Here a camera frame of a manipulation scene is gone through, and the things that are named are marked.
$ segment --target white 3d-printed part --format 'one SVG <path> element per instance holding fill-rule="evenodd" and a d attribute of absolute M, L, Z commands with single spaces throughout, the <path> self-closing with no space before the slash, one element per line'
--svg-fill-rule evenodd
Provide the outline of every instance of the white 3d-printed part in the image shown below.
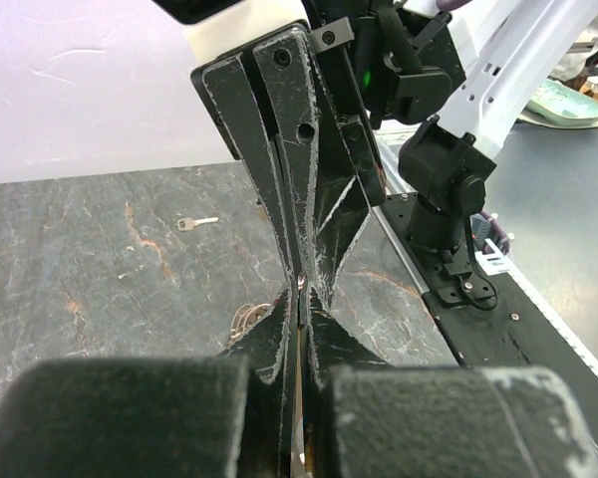
<path fill-rule="evenodd" d="M 185 30 L 201 65 L 297 20 L 306 20 L 301 0 L 245 0 Z"/>

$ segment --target screw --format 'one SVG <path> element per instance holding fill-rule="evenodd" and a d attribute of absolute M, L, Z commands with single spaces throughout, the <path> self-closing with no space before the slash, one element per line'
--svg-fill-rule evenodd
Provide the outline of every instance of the screw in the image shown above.
<path fill-rule="evenodd" d="M 355 127 L 351 132 L 350 132 L 350 139 L 352 141 L 358 141 L 361 138 L 361 130 L 358 127 Z"/>
<path fill-rule="evenodd" d="M 279 67 L 286 68 L 290 65 L 290 52 L 285 48 L 280 48 L 275 52 L 274 60 Z"/>
<path fill-rule="evenodd" d="M 335 40 L 337 39 L 337 37 L 335 36 L 335 34 L 333 32 L 328 30 L 327 32 L 323 33 L 323 35 L 321 36 L 321 39 L 323 40 L 323 43 L 325 43 L 326 45 L 332 45 L 333 43 L 335 43 Z"/>
<path fill-rule="evenodd" d="M 375 165 L 375 162 L 372 159 L 364 159 L 363 161 L 361 161 L 361 168 L 365 171 L 369 171 L 370 169 L 373 168 L 373 166 Z"/>

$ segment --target key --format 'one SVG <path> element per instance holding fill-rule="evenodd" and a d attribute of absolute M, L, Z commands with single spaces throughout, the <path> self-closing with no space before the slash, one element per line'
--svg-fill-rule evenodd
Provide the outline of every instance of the key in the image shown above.
<path fill-rule="evenodd" d="M 218 217 L 207 217 L 206 219 L 192 219 L 190 217 L 184 217 L 182 219 L 177 219 L 175 225 L 177 229 L 182 232 L 191 231 L 193 228 L 200 226 L 202 224 L 212 224 L 213 222 L 217 222 L 219 220 Z"/>

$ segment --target white wall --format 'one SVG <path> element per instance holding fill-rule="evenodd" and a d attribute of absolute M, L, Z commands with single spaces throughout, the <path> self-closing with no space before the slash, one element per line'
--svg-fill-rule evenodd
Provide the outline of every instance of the white wall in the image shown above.
<path fill-rule="evenodd" d="M 232 160 L 150 0 L 0 0 L 0 182 Z"/>

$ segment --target green object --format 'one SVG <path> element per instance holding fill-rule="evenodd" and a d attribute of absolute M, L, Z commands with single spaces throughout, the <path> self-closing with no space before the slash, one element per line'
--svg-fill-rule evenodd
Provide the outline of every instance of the green object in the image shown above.
<path fill-rule="evenodd" d="M 527 108 L 560 126 L 591 124 L 598 120 L 598 102 L 553 80 L 545 80 Z"/>
<path fill-rule="evenodd" d="M 363 76 L 363 88 L 364 90 L 368 89 L 368 86 L 370 85 L 370 80 L 372 79 L 372 73 L 370 73 L 370 71 L 367 71 L 365 73 L 365 75 Z"/>

